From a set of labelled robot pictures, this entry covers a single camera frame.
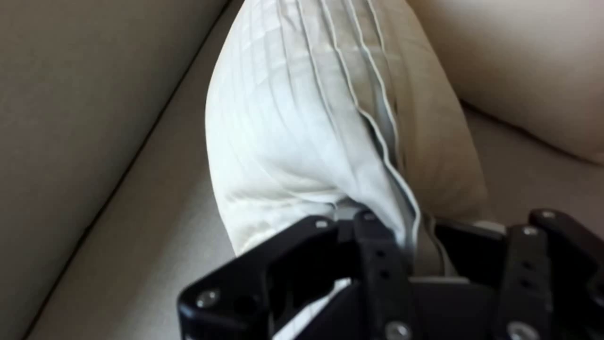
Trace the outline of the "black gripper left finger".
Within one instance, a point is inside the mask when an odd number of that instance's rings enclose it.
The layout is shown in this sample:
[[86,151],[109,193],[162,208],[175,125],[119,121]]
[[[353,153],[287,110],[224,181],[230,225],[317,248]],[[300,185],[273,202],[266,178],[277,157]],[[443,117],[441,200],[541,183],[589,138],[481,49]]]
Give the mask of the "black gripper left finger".
[[394,234],[370,210],[353,219],[353,236],[358,248],[362,274],[368,282],[405,282],[407,265]]

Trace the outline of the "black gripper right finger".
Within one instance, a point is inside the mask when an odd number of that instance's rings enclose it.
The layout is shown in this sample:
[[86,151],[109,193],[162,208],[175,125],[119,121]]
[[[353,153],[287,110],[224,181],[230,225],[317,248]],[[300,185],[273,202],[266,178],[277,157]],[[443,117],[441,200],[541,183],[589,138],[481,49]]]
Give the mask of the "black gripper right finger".
[[464,278],[500,278],[505,257],[505,232],[451,219],[436,223],[436,238],[455,270]]

